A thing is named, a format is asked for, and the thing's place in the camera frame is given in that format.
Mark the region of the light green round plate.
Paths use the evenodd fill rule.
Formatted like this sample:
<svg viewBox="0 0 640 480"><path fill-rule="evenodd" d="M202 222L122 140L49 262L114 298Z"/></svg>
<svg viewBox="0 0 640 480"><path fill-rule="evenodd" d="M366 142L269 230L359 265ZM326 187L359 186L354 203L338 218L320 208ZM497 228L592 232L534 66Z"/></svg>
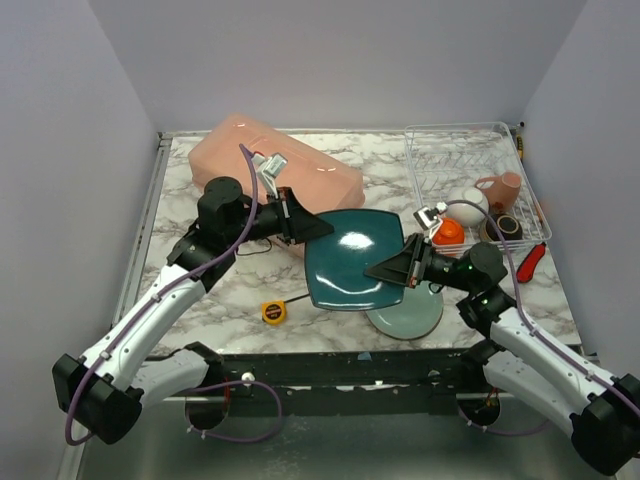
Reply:
<svg viewBox="0 0 640 480"><path fill-rule="evenodd" d="M369 310L366 317L380 333L408 341L429 335L440 323L443 311L443 295L421 284L415 289L406 289L401 303Z"/></svg>

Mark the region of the orange bowl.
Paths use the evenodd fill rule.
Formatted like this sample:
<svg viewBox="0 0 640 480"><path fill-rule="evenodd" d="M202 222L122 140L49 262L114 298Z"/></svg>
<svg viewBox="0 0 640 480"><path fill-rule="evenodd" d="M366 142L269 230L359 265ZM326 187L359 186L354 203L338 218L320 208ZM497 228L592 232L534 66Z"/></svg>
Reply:
<svg viewBox="0 0 640 480"><path fill-rule="evenodd" d="M464 228L455 219L443 218L432 243L439 253L455 257L465 243Z"/></svg>

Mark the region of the teal square plate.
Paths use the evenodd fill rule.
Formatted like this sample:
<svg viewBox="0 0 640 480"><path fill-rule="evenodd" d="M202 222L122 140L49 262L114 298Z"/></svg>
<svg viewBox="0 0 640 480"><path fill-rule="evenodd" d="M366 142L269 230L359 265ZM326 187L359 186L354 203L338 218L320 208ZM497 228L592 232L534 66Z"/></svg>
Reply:
<svg viewBox="0 0 640 480"><path fill-rule="evenodd" d="M374 279L365 271L404 245L400 217L376 209L342 209L318 217L334 232L305 245L307 289L314 307L329 311L368 311L402 302L404 288Z"/></svg>

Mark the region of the white bowl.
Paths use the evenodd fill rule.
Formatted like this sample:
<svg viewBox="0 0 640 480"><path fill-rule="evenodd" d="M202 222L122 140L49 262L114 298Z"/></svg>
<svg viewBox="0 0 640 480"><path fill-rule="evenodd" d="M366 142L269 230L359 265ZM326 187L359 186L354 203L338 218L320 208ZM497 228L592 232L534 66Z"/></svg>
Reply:
<svg viewBox="0 0 640 480"><path fill-rule="evenodd" d="M485 212L489 210L489 203L484 193L476 187L464 186L452 189L446 199L449 204L454 200L463 200L447 208L446 216L458 222L462 227L475 227L483 221Z"/></svg>

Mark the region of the brown beige bowl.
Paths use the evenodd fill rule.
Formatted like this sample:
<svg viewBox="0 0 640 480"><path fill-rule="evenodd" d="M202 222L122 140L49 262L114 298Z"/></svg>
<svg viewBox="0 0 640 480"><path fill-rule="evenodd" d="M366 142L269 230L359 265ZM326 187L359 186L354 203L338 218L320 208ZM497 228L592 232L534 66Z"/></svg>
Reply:
<svg viewBox="0 0 640 480"><path fill-rule="evenodd" d="M480 239L485 242L499 242L523 239L523 227L518 219L508 213L494 213L490 220L485 219L479 230Z"/></svg>

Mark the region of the pink grey mug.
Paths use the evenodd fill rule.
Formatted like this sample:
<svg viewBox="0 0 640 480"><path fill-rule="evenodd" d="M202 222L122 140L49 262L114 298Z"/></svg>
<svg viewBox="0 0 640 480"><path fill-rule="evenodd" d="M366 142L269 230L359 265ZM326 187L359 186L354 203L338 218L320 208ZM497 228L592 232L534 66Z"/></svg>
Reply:
<svg viewBox="0 0 640 480"><path fill-rule="evenodd" d="M511 171L478 179L474 184L474 187L485 195L489 206L500 213L507 212L514 206L521 186L522 177Z"/></svg>

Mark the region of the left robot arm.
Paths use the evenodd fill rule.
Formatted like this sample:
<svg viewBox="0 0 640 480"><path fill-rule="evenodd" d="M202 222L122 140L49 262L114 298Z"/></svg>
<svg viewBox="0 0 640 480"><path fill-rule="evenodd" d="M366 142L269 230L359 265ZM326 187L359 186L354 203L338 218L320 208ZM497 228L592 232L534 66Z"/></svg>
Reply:
<svg viewBox="0 0 640 480"><path fill-rule="evenodd" d="M113 444L132 429L144 408L177 393L228 392L235 383L225 375L222 357L199 343L157 364L147 364L146 358L233 266L242 243L279 236L303 244L334 231L306 210L291 188L277 188L261 204L231 177L207 183L197 212L150 289L125 318L81 356L64 354L54 364L69 445L92 437Z"/></svg>

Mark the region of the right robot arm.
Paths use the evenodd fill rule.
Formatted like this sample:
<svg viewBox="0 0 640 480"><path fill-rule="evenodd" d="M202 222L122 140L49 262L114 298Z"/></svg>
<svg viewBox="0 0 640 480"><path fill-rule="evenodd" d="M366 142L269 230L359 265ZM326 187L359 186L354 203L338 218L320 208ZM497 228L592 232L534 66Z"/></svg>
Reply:
<svg viewBox="0 0 640 480"><path fill-rule="evenodd" d="M365 273L408 288L426 281L466 292L456 307L485 338L485 381L551 420L589 466L612 476L639 453L639 380L601 368L534 322L519 293L500 286L512 265L491 243L454 258L413 234L399 253Z"/></svg>

